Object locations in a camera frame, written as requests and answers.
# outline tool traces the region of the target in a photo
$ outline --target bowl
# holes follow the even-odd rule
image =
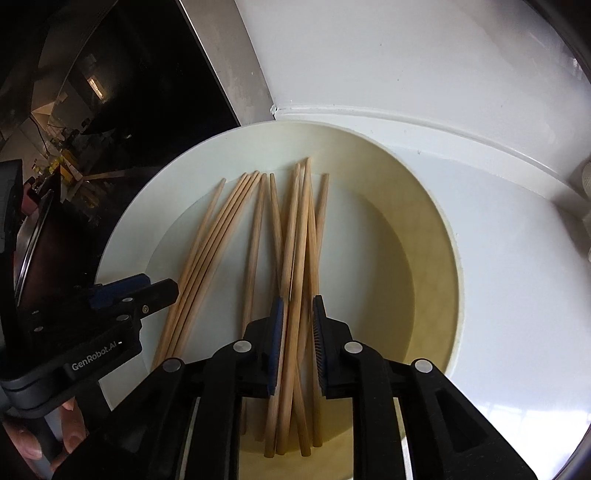
[[[446,371],[461,330],[459,263],[446,221],[400,160],[344,129],[269,122],[228,131],[188,150],[129,205],[105,249],[96,281],[108,283],[141,272],[152,281],[177,279],[222,177],[228,180],[222,199],[243,172],[254,170],[274,172],[282,196],[290,170],[307,157],[312,159],[315,192],[320,175],[330,174],[320,256],[320,293],[327,314],[348,323],[356,340],[384,358],[408,363],[428,358]],[[186,362],[208,358],[240,337],[253,210],[251,199],[194,320],[183,356]],[[274,294],[269,217],[266,205],[253,319],[268,315]],[[148,374],[165,317],[163,310],[144,319],[142,354],[100,382],[111,407]],[[304,368],[304,389],[308,375]],[[291,451],[267,459],[259,441],[264,403],[249,400],[247,434],[241,438],[241,479],[350,478],[351,403],[325,400],[322,408],[323,447],[302,458],[293,431]]]

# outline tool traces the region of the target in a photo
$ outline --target yellow object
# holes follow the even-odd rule
[[[67,168],[64,167],[64,165],[60,165],[60,174],[67,184],[72,183],[74,180],[74,176],[68,171]]]
[[[70,150],[68,150],[67,148],[64,148],[61,151],[61,156],[64,157],[68,162],[70,162],[72,165],[74,165],[74,168],[80,168],[78,166],[78,161],[76,160],[76,157],[72,154],[72,152]]]

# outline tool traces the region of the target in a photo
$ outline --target silver rivet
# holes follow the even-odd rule
[[[178,358],[169,358],[168,360],[164,361],[162,368],[164,368],[165,372],[171,374],[172,372],[176,372],[179,368],[181,368],[181,361]]]
[[[421,359],[415,362],[414,368],[424,374],[428,374],[431,370],[433,370],[433,364],[429,360]]]
[[[238,353],[249,352],[252,348],[251,343],[248,340],[238,340],[234,343],[234,350]]]
[[[363,345],[359,342],[347,342],[345,344],[345,350],[349,353],[361,353]]]

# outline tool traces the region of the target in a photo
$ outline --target human hand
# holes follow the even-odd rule
[[[86,438],[84,418],[74,398],[62,404],[59,407],[59,412],[64,451],[52,461],[50,468],[53,472],[66,459],[67,455],[72,453]],[[35,471],[32,460],[40,460],[43,457],[37,438],[16,421],[6,419],[3,425],[18,452]]]

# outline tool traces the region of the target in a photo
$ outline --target bamboo chopstick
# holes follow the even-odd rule
[[[322,237],[324,235],[324,222],[326,220],[326,203],[329,197],[330,175],[325,173],[320,181],[320,194],[318,198],[318,214],[316,215],[316,243],[318,244],[318,258],[322,249]]]
[[[304,395],[301,391],[300,368],[298,365],[295,366],[295,374],[293,409],[296,417],[297,438],[302,457],[309,457],[312,455],[312,449],[310,448],[310,434],[308,433],[306,421],[306,405],[304,404]]]
[[[289,289],[291,285],[291,273],[293,267],[293,256],[294,256],[294,241],[296,238],[296,216],[297,216],[297,204],[298,204],[298,193],[299,193],[299,182],[300,182],[300,165],[298,164],[295,168],[295,172],[292,179],[291,187],[291,199],[289,203],[289,213],[287,216],[287,228],[285,232],[285,247],[283,249],[283,262],[281,269],[281,281],[280,281],[280,296],[283,299],[283,329],[281,332],[281,346],[279,352],[279,367],[277,372],[277,385],[275,386],[275,395],[272,395],[269,399],[269,406],[267,409],[267,422],[265,424],[265,456],[272,458],[275,455],[275,438],[277,428],[277,415],[279,411],[279,399],[281,392],[281,380],[283,371],[283,357],[285,350],[285,336],[287,333],[287,306],[289,298]]]
[[[209,264],[211,263],[212,257],[214,256],[222,238],[228,229],[228,226],[236,213],[237,208],[244,200],[248,188],[252,185],[254,180],[254,174],[247,175],[242,180],[240,186],[234,192],[232,198],[228,199],[228,205],[226,210],[223,212],[221,216],[218,217],[217,223],[212,225],[210,232],[208,234],[208,240],[202,249],[201,256],[193,273],[191,274],[191,278],[187,283],[187,288],[185,295],[183,296],[181,303],[178,306],[178,314],[177,314],[177,321],[174,328],[173,335],[170,340],[170,344],[167,350],[167,357],[171,357],[173,355],[174,349],[176,348],[176,344],[178,342],[178,337],[180,336],[181,331],[183,330],[183,325],[187,320],[187,316],[189,314],[189,310],[191,309],[191,305],[195,301],[195,296],[197,295],[197,291],[200,288],[201,282]]]
[[[281,282],[281,214],[279,211],[279,199],[277,196],[277,183],[275,174],[269,175],[269,188],[271,191],[271,220],[273,226],[273,247],[275,248],[275,270],[277,272],[277,283]]]
[[[297,239],[295,243],[294,267],[291,285],[288,332],[285,341],[285,365],[281,381],[281,399],[277,428],[277,453],[287,451],[291,407],[293,405],[294,380],[297,370],[297,339],[300,327],[304,263],[306,259],[306,234],[308,227],[308,206],[310,203],[311,162],[306,160],[301,205],[298,210]]]
[[[322,176],[320,187],[320,201],[318,209],[318,221],[316,222],[316,272],[313,281],[310,282],[310,302],[314,296],[320,293],[319,258],[322,249],[322,237],[324,235],[324,221],[326,219],[326,203],[329,191],[329,175]],[[322,447],[322,392],[318,379],[318,366],[316,364],[316,352],[312,349],[312,445]]]
[[[304,355],[306,352],[306,345],[307,345],[307,340],[308,340],[308,333],[310,332],[310,328],[304,328],[304,327],[308,323],[311,325],[311,323],[310,323],[311,302],[312,302],[314,296],[318,295],[320,293],[319,261],[320,261],[320,251],[322,250],[322,237],[324,234],[324,220],[326,218],[326,203],[328,200],[328,187],[329,187],[329,175],[327,173],[325,173],[324,175],[322,175],[322,183],[320,186],[320,195],[319,195],[320,198],[319,198],[317,215],[315,216],[314,210],[311,209],[311,212],[309,213],[309,218],[308,218],[308,229],[309,229],[308,242],[309,242],[309,245],[310,245],[310,242],[314,241],[314,239],[311,238],[312,232],[310,231],[310,229],[313,228],[312,227],[313,225],[315,225],[315,228],[313,228],[313,230],[316,231],[316,251],[317,251],[316,262],[315,262],[316,273],[314,274],[314,286],[311,283],[308,284],[308,289],[310,290],[310,297],[305,296],[304,303],[302,304],[301,321],[304,321],[305,323],[300,325],[300,337],[298,339],[298,362],[300,364],[304,361]],[[310,276],[311,269],[310,269],[310,252],[309,251],[308,251],[307,266],[308,266],[308,269],[306,271],[307,278],[305,280],[310,282],[309,276]]]
[[[182,321],[182,323],[181,320],[183,319],[180,319],[179,321],[179,325],[181,326],[179,335],[173,335],[173,340],[175,339],[175,337],[177,337],[176,344],[174,345],[173,356],[182,356],[182,354],[184,353],[184,349],[189,339],[189,333],[191,331],[193,320],[199,312],[201,303],[203,302],[203,298],[205,297],[207,289],[209,288],[209,285],[213,279],[213,275],[216,272],[217,267],[219,266],[222,260],[224,250],[228,246],[233,231],[240,220],[244,206],[246,205],[246,202],[248,201],[250,195],[254,191],[254,188],[258,184],[260,178],[261,174],[259,172],[255,172],[254,174],[252,174],[251,178],[248,181],[246,191],[243,192],[243,194],[236,202],[236,205],[232,208],[232,212],[230,213],[229,218],[226,220],[227,224],[225,222],[224,227],[222,227],[222,234],[218,235],[218,238],[216,238],[216,242],[214,243],[213,249],[207,255],[205,262],[207,266],[204,266],[204,268],[202,268],[202,271],[199,274],[199,277],[201,278],[198,277],[197,279],[198,281],[200,281],[200,284],[198,286],[194,286],[196,287],[196,294],[191,302],[190,311],[188,315],[184,318],[184,321]]]
[[[230,196],[226,199],[225,204],[223,205],[221,210],[218,212],[215,221],[212,223],[212,225],[209,229],[209,232],[207,233],[207,238],[205,239],[205,241],[201,245],[201,248],[199,249],[199,255],[198,255],[199,258],[196,262],[196,265],[193,267],[193,271],[191,272],[191,277],[187,281],[187,287],[185,288],[183,295],[181,296],[180,300],[178,301],[177,317],[176,317],[176,321],[174,322],[174,326],[173,326],[173,334],[177,329],[177,325],[178,325],[180,319],[183,318],[187,314],[187,311],[190,308],[191,302],[193,301],[194,294],[191,292],[194,291],[193,287],[195,285],[197,277],[199,276],[199,272],[202,269],[203,263],[205,262],[207,255],[209,254],[210,250],[212,249],[213,244],[217,240],[220,230],[225,225],[227,225],[226,221],[228,220],[228,216],[230,216],[230,214],[232,213],[232,209],[235,207],[236,202],[243,196],[243,194],[245,192],[245,188],[250,180],[252,180],[252,176],[249,174],[246,174],[246,173],[240,177],[236,186],[232,190]],[[172,354],[172,349],[174,349],[174,347],[173,348],[170,347],[170,343],[173,342],[172,338],[173,337],[171,337],[171,339],[168,342],[167,356],[170,356]]]
[[[189,275],[193,271],[194,265],[197,262],[197,254],[199,253],[199,247],[201,245],[203,234],[205,233],[205,229],[207,227],[207,224],[209,223],[209,219],[213,213],[215,206],[217,205],[217,201],[219,200],[219,197],[222,193],[225,184],[226,179],[221,179],[220,183],[217,185],[217,188],[213,193],[213,197],[209,202],[209,206],[205,211],[205,215],[201,220],[201,225],[199,225],[199,228],[197,229],[197,234],[195,235],[195,239],[193,240],[193,245],[191,245],[191,250],[189,251],[187,259],[185,260],[183,272],[181,273],[181,276],[178,281],[179,296],[182,296],[184,289],[187,286],[187,280],[189,279]],[[163,334],[160,336],[158,347],[156,348],[156,353],[154,354],[154,359],[152,360],[152,370],[154,370],[157,366],[159,366],[159,364],[162,363],[162,361],[164,361],[163,356],[166,350],[168,349],[168,343],[170,341],[170,337],[167,338],[166,335],[164,335],[164,332],[166,331],[167,325],[170,325],[173,319],[175,318],[177,308],[178,302],[175,302],[168,309],[166,321],[164,322]]]
[[[258,262],[259,243],[261,240],[262,211],[265,205],[265,189],[267,188],[267,174],[264,173],[260,180],[259,191],[256,197],[255,213],[252,219],[251,244],[246,263],[246,286],[244,288],[244,305],[242,308],[242,335],[246,326],[252,319],[252,302],[254,300],[256,265]]]

